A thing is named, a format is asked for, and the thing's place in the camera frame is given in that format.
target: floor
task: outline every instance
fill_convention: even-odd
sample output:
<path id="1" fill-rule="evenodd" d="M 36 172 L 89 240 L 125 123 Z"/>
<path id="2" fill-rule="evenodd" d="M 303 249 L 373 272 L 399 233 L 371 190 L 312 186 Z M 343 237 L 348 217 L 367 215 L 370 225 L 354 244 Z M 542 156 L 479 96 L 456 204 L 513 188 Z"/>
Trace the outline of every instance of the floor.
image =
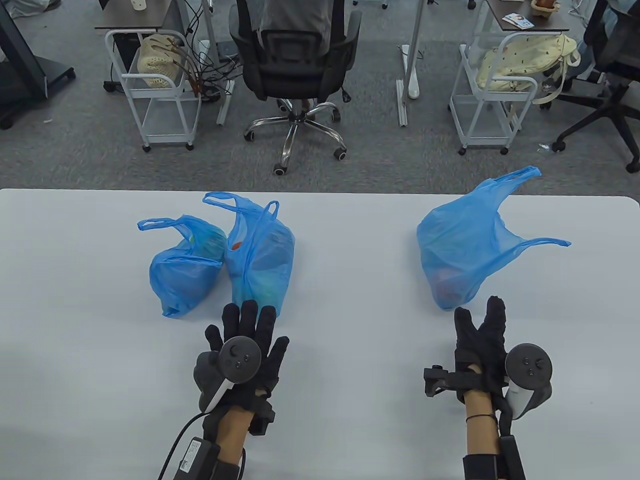
<path id="1" fill-rule="evenodd" d="M 219 39 L 225 37 L 232 1 L 214 2 Z M 358 54 L 345 83 L 353 100 L 342 104 L 335 98 L 342 108 L 338 129 L 348 145 L 348 158 L 336 162 L 330 139 L 305 131 L 296 139 L 285 177 L 271 173 L 285 127 L 261 129 L 253 143 L 242 137 L 249 120 L 276 113 L 273 101 L 258 101 L 242 82 L 223 127 L 215 124 L 218 106 L 203 106 L 193 151 L 154 147 L 146 154 L 124 97 L 102 89 L 109 69 L 103 34 L 93 30 L 101 14 L 97 0 L 63 0 L 57 10 L 19 19 L 34 53 L 73 65 L 77 79 L 50 103 L 0 132 L 0 188 L 464 193 L 488 177 L 533 164 L 543 177 L 521 193 L 640 200 L 640 175 L 626 173 L 630 155 L 609 122 L 572 136 L 561 154 L 540 147 L 586 115 L 588 110 L 579 106 L 556 102 L 548 112 L 533 109 L 506 156 L 497 150 L 457 154 L 460 144 L 446 105 L 457 45 L 472 26 L 473 13 L 465 0 L 428 6 L 420 45 L 424 59 L 417 65 L 421 95 L 409 107 L 409 126 L 401 129 L 397 46 L 409 40 L 415 6 L 415 0 L 390 0 L 382 10 L 377 2 L 360 2 Z M 579 21 L 568 18 L 577 38 Z M 629 102 L 637 104 L 640 95 L 631 93 Z M 638 125 L 632 127 L 640 133 Z"/>

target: chrome chair base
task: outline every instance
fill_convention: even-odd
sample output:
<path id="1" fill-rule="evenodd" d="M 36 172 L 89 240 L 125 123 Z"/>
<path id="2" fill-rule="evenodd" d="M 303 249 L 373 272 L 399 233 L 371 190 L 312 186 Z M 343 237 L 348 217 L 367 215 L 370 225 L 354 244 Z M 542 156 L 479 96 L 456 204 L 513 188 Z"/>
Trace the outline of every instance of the chrome chair base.
<path id="1" fill-rule="evenodd" d="M 258 127 L 273 124 L 289 124 L 289 133 L 287 134 L 287 138 L 284 141 L 284 146 L 282 147 L 282 156 L 280 158 L 280 162 L 273 167 L 274 174 L 281 176 L 287 173 L 287 169 L 289 167 L 289 158 L 291 157 L 291 149 L 293 147 L 293 141 L 296 137 L 298 127 L 300 127 L 301 125 L 321 131 L 322 133 L 333 138 L 339 144 L 339 147 L 336 148 L 335 152 L 333 152 L 333 156 L 337 160 L 344 160 L 347 155 L 347 146 L 344 144 L 342 136 L 332 128 L 326 127 L 323 124 L 319 124 L 318 122 L 313 120 L 316 113 L 331 109 L 331 120 L 334 122 L 340 122 L 340 111 L 334 103 L 323 102 L 315 105 L 308 112 L 302 113 L 296 113 L 296 109 L 294 108 L 293 103 L 287 99 L 278 99 L 278 106 L 280 107 L 281 111 L 287 113 L 286 116 L 273 116 L 270 118 L 261 118 L 259 120 L 254 120 L 251 125 L 249 125 L 244 130 L 244 139 L 246 141 L 253 141 L 253 131 Z"/>

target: forearm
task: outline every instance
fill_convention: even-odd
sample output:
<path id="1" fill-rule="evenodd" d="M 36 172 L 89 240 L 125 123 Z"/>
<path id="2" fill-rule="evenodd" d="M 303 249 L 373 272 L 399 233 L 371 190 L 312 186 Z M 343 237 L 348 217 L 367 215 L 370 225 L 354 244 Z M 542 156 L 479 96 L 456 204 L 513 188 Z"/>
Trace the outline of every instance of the forearm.
<path id="1" fill-rule="evenodd" d="M 242 449 L 249 425 L 253 420 L 253 412 L 240 407 L 233 407 L 220 420 L 216 443 L 220 447 L 218 459 L 225 463 L 237 465 L 242 457 Z"/>
<path id="2" fill-rule="evenodd" d="M 480 369 L 471 365 L 471 369 L 480 373 Z M 498 425 L 491 395 L 478 390 L 465 393 L 467 407 L 467 454 L 500 454 L 498 445 Z"/>

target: yellow bag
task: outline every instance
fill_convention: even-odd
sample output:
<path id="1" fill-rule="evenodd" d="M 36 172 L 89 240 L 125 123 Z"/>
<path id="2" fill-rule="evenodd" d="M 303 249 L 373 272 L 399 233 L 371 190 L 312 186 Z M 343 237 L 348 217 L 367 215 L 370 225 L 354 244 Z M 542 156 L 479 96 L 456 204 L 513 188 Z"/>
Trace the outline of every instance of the yellow bag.
<path id="1" fill-rule="evenodd" d="M 486 53 L 478 70 L 478 87 L 484 88 L 489 81 L 493 62 L 499 57 L 499 47 Z M 494 76 L 533 76 L 544 72 L 557 63 L 560 68 L 554 72 L 554 79 L 562 76 L 560 87 L 542 99 L 533 100 L 535 104 L 547 103 L 556 98 L 562 91 L 568 67 L 576 67 L 580 63 L 578 45 L 572 38 L 562 35 L 520 36 L 507 44 L 502 52 L 502 61 L 494 71 Z M 493 80 L 489 86 L 491 92 L 518 92 L 531 84 L 521 81 Z"/>

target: small basket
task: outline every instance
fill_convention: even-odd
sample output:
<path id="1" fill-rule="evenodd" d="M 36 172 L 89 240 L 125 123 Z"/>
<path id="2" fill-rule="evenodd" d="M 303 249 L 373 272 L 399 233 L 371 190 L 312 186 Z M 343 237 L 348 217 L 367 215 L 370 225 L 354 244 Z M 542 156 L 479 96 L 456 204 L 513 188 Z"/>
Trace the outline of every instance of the small basket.
<path id="1" fill-rule="evenodd" d="M 560 4 L 558 2 L 554 3 L 553 8 L 545 8 L 543 6 L 538 6 L 538 2 L 536 0 L 531 0 L 531 15 L 534 17 L 544 17 L 549 18 L 552 13 L 558 12 L 560 10 Z"/>

